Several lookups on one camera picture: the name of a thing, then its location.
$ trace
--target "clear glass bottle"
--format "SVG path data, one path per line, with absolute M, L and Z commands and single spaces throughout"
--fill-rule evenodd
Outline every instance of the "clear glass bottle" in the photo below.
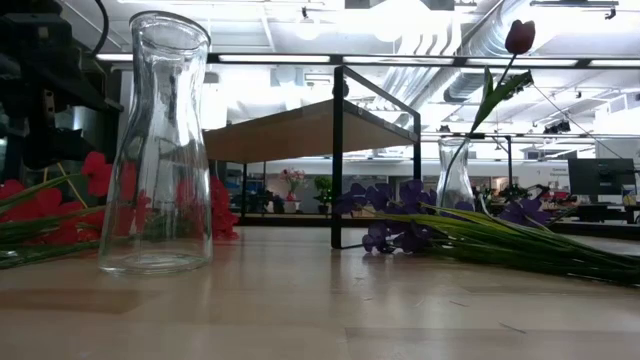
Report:
M 445 190 L 444 179 L 447 173 L 447 167 L 453 159 L 453 155 L 462 145 L 462 149 L 451 165 L 449 179 Z M 454 209 L 464 208 L 470 210 L 474 206 L 473 191 L 471 191 L 471 183 L 469 182 L 469 173 L 467 172 L 467 159 L 469 157 L 469 139 L 454 138 L 440 139 L 438 141 L 440 149 L 440 179 L 438 180 L 438 200 L 439 207 Z
M 210 38 L 166 12 L 131 18 L 134 109 L 112 174 L 100 268 L 152 274 L 211 261 L 209 167 L 198 119 Z

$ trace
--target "computer monitor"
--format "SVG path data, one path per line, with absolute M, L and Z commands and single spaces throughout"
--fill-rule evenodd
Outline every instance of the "computer monitor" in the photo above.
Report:
M 574 195 L 620 195 L 635 186 L 633 159 L 569 159 L 569 185 Z

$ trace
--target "tulip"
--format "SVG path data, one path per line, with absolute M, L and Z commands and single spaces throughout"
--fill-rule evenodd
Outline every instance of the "tulip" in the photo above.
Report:
M 523 24 L 522 21 L 516 20 L 511 24 L 504 47 L 513 55 L 522 55 L 531 50 L 535 38 L 536 24 L 533 21 Z

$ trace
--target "black cable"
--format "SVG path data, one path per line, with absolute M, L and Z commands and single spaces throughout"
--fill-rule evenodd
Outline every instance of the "black cable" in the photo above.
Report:
M 595 136 L 591 135 L 591 133 L 589 133 L 587 130 L 585 130 L 582 126 L 578 125 L 577 122 L 575 122 L 571 117 L 569 117 L 569 115 L 567 115 L 564 111 L 560 110 L 560 108 L 553 103 L 553 101 L 551 101 L 551 99 L 549 99 L 549 97 L 547 97 L 547 95 L 545 95 L 540 89 L 538 89 L 538 87 L 536 86 L 536 84 L 531 84 L 536 90 L 538 90 L 538 92 L 540 93 L 540 95 L 542 95 L 548 102 L 549 104 L 551 104 L 554 108 L 556 108 L 556 110 L 558 110 L 558 112 L 560 112 L 561 114 L 564 115 L 565 118 L 567 118 L 567 120 L 571 121 L 573 123 L 573 125 L 577 126 L 580 130 L 582 130 L 582 132 L 584 132 L 586 135 L 588 135 L 589 137 L 591 137 L 593 140 L 595 140 L 598 144 L 602 145 L 605 149 L 609 150 L 613 155 L 619 157 L 620 159 L 623 159 L 622 156 L 618 155 L 618 153 L 616 153 L 615 151 L 611 150 L 611 148 L 609 148 L 607 145 L 605 145 L 602 141 L 596 139 Z
M 95 58 L 102 47 L 104 46 L 105 41 L 107 41 L 107 35 L 109 35 L 109 16 L 107 15 L 107 9 L 104 8 L 104 4 L 102 4 L 102 0 L 95 0 L 96 4 L 100 8 L 100 12 L 102 13 L 102 34 L 100 35 L 100 40 L 98 40 L 98 44 L 91 52 L 91 57 Z

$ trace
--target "wooden tabletop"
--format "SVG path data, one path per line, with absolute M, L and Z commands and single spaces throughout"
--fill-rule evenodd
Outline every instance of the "wooden tabletop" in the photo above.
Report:
M 244 228 L 214 263 L 101 273 L 95 257 L 0 272 L 1 359 L 633 359 L 640 290 L 329 249 L 329 229 Z M 364 230 L 345 230 L 356 243 Z M 637 245 L 585 240 L 639 254 Z

